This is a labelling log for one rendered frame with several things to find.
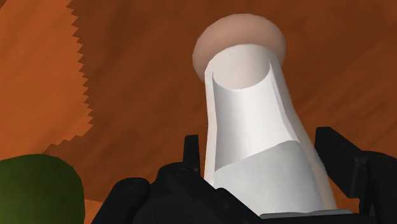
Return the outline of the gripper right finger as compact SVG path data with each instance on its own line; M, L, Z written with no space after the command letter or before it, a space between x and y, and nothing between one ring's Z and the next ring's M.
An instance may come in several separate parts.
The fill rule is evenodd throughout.
M359 214L397 224L397 158L363 151L331 127L316 129L314 147L328 177L346 197L359 199Z

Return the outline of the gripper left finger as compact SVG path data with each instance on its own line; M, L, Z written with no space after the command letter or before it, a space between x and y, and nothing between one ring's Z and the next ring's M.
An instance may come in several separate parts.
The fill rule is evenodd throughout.
M185 137L183 160L157 178L117 182L91 224L258 224L258 217L224 188L200 176L199 138Z

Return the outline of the dark green round object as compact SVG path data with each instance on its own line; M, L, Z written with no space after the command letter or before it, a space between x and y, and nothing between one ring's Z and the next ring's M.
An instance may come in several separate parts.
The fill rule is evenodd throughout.
M84 224L81 178L44 154L0 161L0 224Z

